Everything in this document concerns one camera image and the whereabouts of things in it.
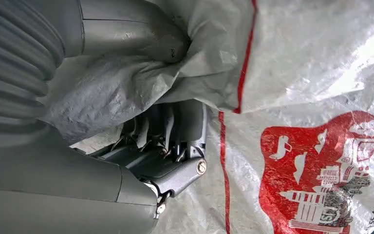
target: red stripe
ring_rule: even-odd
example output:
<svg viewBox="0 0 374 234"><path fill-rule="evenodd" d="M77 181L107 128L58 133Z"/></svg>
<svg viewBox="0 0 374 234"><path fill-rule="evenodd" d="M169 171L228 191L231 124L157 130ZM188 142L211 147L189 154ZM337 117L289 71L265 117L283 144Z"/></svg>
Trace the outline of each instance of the red stripe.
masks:
<svg viewBox="0 0 374 234"><path fill-rule="evenodd" d="M257 2L256 0L251 0L255 13L252 19L252 29L250 31L249 40L247 42L247 49L246 49L246 57L244 59L244 64L242 67L242 73L239 80L239 85L237 87L237 95L238 95L238 102L239 106L233 111L234 113L240 114L242 112L242 97L243 97L243 88L244 88L244 80L246 77L247 67L249 63L250 57L250 50L251 45L253 43L253 30L256 18L256 11L257 11ZM224 113L219 112L219 122L221 125L220 129L220 163L222 165L223 174L224 174L224 193L225 193L225 226L226 226L226 234L230 234L230 182L228 181L228 174L225 168L225 136L226 136L226 127L224 124Z"/></svg>
<svg viewBox="0 0 374 234"><path fill-rule="evenodd" d="M249 65L251 46L253 43L253 32L254 32L254 25L255 25L256 12L257 12L257 0L252 0L252 4L254 7L254 15L253 15L252 26L251 26L252 28L250 30L249 40L247 41L246 57L244 58L242 72L240 74L239 85L237 86L237 100L239 102L239 106L233 111L234 113L237 113L237 114L240 114L242 112L243 88L244 88L244 81L246 80L247 67Z"/></svg>
<svg viewBox="0 0 374 234"><path fill-rule="evenodd" d="M219 122L221 124L220 130L220 163L222 165L224 174L224 192L225 192L225 224L226 233L230 234L230 183L228 181L228 174L225 168L225 124L224 113L219 112Z"/></svg>

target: plastic bag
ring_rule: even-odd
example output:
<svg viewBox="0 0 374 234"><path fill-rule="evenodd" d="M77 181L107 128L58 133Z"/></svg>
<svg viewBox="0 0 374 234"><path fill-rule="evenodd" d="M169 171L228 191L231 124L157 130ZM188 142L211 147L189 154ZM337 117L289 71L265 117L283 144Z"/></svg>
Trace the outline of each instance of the plastic bag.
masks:
<svg viewBox="0 0 374 234"><path fill-rule="evenodd" d="M374 0L259 0L252 31L251 1L157 3L193 38L186 60L75 64L45 118L74 141L156 102L218 108L206 175L168 201L153 234L374 231Z"/></svg>

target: gray metal machine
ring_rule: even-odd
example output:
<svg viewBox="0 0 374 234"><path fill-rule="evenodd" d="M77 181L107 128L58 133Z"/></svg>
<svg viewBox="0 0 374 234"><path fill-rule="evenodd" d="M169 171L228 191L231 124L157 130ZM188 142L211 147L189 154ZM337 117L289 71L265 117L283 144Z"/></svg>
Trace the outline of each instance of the gray metal machine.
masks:
<svg viewBox="0 0 374 234"><path fill-rule="evenodd" d="M115 144L85 155L37 120L45 107L36 97L65 57L171 63L188 46L143 0L0 0L0 233L150 233L166 200L206 171L206 107L154 105Z"/></svg>

